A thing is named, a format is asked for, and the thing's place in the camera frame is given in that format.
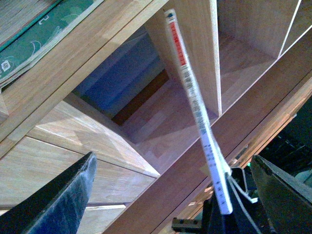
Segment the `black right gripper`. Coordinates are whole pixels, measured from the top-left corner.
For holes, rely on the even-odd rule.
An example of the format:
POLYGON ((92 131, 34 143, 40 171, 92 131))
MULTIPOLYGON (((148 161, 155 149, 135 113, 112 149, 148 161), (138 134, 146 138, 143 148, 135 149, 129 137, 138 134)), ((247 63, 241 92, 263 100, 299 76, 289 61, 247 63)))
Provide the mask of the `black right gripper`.
POLYGON ((265 209, 258 198, 250 167, 232 168, 235 180, 228 185, 233 212, 221 214, 213 193, 204 201, 203 211, 194 219, 172 220, 172 229, 180 234, 274 234, 265 209))

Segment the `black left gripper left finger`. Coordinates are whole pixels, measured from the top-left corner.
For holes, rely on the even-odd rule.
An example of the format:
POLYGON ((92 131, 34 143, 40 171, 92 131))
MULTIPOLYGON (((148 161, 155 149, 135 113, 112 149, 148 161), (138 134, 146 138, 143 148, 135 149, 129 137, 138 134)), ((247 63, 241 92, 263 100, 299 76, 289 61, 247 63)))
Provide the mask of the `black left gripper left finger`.
POLYGON ((89 152, 0 217, 2 234, 75 234, 90 199, 97 158, 89 152))

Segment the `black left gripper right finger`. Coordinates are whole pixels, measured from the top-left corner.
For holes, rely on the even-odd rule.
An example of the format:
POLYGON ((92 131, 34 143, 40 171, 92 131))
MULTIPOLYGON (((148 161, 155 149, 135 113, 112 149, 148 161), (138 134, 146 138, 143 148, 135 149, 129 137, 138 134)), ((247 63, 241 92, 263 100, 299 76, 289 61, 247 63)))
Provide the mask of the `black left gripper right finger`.
POLYGON ((279 234, 312 232, 312 189, 265 158, 254 155, 251 172, 258 195, 279 234))

